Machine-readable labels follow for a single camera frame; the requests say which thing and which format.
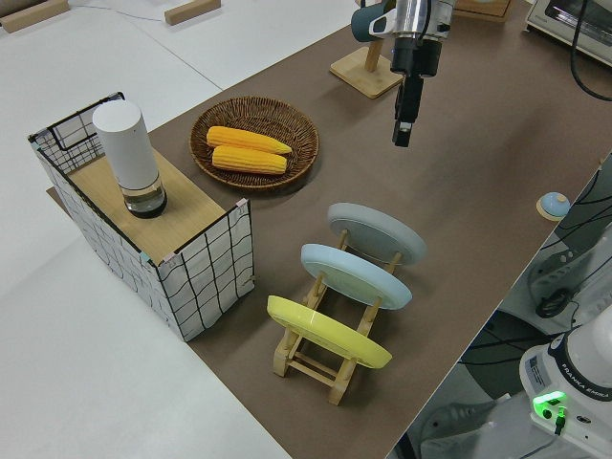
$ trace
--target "yellow corn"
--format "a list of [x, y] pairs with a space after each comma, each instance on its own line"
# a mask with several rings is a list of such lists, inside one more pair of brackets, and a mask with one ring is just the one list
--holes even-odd
[[212, 165], [238, 172], [280, 175], [287, 170], [287, 159], [251, 148], [219, 145], [212, 151]]
[[240, 146], [277, 155], [291, 153], [291, 147], [277, 139], [226, 126], [211, 126], [207, 132], [207, 143], [212, 147], [219, 145]]

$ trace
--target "wicker basket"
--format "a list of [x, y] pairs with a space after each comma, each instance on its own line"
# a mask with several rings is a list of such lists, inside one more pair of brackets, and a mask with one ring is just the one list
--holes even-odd
[[[211, 126], [245, 129], [273, 137], [292, 148], [287, 171], [282, 175], [251, 174], [222, 170], [212, 165], [212, 147], [207, 144]], [[209, 108], [191, 129], [191, 156], [214, 179], [243, 189], [271, 190], [304, 176], [318, 153], [318, 132], [313, 123], [291, 105], [272, 98], [231, 98]]]

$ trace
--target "light blue plate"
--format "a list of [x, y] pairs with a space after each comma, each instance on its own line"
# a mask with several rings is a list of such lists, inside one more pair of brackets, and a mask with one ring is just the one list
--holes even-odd
[[312, 277], [323, 273], [323, 283], [369, 306], [382, 299], [382, 309], [401, 309], [412, 292], [392, 274], [363, 258], [320, 244], [302, 246], [302, 265]]
[[375, 260], [390, 263], [397, 252], [398, 264], [411, 265], [426, 255], [425, 241], [411, 228], [373, 208], [351, 203], [329, 206], [327, 221], [335, 234], [348, 230], [346, 245]]

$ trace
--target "grid-patterned box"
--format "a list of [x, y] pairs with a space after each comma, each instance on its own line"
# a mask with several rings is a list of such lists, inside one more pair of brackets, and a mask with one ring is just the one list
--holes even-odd
[[64, 207], [101, 260], [183, 340], [254, 288], [251, 205], [242, 200], [156, 265], [70, 178], [104, 154], [92, 124], [116, 93], [29, 137]]

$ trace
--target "brown table mat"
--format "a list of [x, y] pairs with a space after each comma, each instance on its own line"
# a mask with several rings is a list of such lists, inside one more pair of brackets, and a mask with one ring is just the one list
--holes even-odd
[[[553, 190], [576, 198], [608, 153], [612, 105], [577, 87], [566, 47], [523, 32], [528, 8], [518, 2], [505, 24], [453, 20], [408, 149], [391, 142], [395, 90], [368, 99], [329, 72], [360, 46], [348, 28], [151, 133], [222, 207], [251, 199], [255, 290], [189, 345], [293, 457], [383, 458], [554, 228], [536, 212], [537, 198]], [[609, 71], [579, 61], [583, 78], [611, 94]], [[193, 122], [213, 104], [246, 95], [284, 100], [317, 126], [320, 155], [302, 189], [242, 193], [192, 161]], [[336, 407], [325, 385], [295, 371], [285, 379], [273, 373], [283, 331], [266, 314], [266, 298], [306, 294], [312, 278], [300, 248], [336, 243], [326, 211], [343, 201], [403, 221], [429, 253], [396, 271], [412, 302], [381, 311], [372, 329], [393, 360], [382, 370], [358, 368]], [[321, 311], [354, 325], [361, 315], [334, 294]]]

